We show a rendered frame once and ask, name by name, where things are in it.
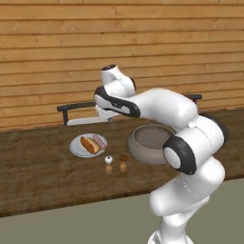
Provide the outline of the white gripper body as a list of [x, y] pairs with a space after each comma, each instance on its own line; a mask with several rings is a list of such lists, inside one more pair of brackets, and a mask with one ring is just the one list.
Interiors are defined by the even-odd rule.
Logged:
[[112, 114], [110, 112], [102, 110], [99, 107], [96, 108], [96, 111], [101, 122], [108, 122], [112, 118]]

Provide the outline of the pink sausage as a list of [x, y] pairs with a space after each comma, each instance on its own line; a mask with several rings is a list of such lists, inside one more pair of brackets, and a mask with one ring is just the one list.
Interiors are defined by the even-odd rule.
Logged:
[[92, 138], [102, 150], [106, 150], [107, 145], [100, 139], [100, 137], [97, 134], [94, 134]]

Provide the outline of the hot dog bun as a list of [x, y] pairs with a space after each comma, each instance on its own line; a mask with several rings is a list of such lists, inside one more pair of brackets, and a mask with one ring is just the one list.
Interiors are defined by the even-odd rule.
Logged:
[[90, 137], [84, 137], [82, 136], [81, 139], [82, 146], [92, 154], [96, 154], [100, 151], [100, 146]]

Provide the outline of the white round plate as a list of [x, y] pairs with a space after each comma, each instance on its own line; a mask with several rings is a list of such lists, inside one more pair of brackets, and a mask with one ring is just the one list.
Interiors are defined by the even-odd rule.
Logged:
[[95, 157], [98, 156], [100, 154], [102, 154], [105, 149], [100, 149], [99, 152], [97, 153], [90, 153], [81, 143], [81, 137], [90, 137], [93, 138], [93, 134], [92, 133], [83, 133], [80, 134], [78, 136], [76, 136], [72, 142], [70, 143], [70, 151], [76, 155], [76, 156], [80, 156], [80, 157]]

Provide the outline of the grey stone bowl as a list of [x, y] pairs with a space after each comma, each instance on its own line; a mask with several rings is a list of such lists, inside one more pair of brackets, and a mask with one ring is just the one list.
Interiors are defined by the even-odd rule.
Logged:
[[163, 146], [175, 131], [163, 125], [149, 124], [137, 127], [127, 138], [130, 155], [147, 165], [165, 165]]

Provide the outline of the white-topped salt shaker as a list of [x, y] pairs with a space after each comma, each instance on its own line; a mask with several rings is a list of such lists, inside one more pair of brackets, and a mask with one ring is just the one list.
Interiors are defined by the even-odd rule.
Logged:
[[112, 162], [113, 162], [113, 159], [110, 155], [105, 157], [106, 173], [107, 174], [110, 174], [112, 172]]

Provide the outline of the brown-topped pepper shaker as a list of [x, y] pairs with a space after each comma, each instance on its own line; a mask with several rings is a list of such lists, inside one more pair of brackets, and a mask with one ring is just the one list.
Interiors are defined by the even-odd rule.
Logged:
[[127, 159], [128, 157], [125, 154], [119, 156], [120, 160], [120, 171], [124, 173], [127, 170]]

